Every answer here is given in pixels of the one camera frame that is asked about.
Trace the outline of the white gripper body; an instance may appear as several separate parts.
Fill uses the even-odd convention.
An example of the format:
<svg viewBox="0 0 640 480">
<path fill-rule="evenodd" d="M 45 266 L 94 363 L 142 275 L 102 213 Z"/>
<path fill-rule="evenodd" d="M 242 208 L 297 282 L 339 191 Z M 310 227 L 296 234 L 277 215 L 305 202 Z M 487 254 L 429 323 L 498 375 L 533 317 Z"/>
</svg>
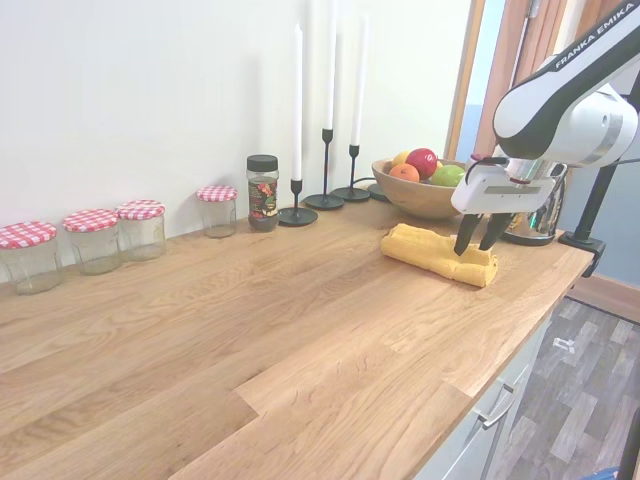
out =
<svg viewBox="0 0 640 480">
<path fill-rule="evenodd" d="M 554 186 L 552 178 L 519 184 L 502 168 L 474 168 L 455 188 L 451 204 L 465 215 L 534 212 Z"/>
</svg>

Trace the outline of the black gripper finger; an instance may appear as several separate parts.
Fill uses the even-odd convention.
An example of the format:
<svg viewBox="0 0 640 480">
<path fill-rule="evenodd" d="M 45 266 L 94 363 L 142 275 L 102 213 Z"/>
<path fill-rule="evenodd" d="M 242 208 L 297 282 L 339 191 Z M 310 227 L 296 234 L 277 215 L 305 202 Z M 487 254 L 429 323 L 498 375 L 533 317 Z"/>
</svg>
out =
<svg viewBox="0 0 640 480">
<path fill-rule="evenodd" d="M 482 217 L 482 214 L 465 214 L 463 216 L 454 245 L 454 252 L 458 256 L 462 256 L 468 248 Z"/>
<path fill-rule="evenodd" d="M 512 213 L 493 214 L 487 224 L 487 230 L 483 236 L 479 249 L 489 250 L 500 239 L 501 235 L 508 229 L 513 221 Z"/>
</svg>

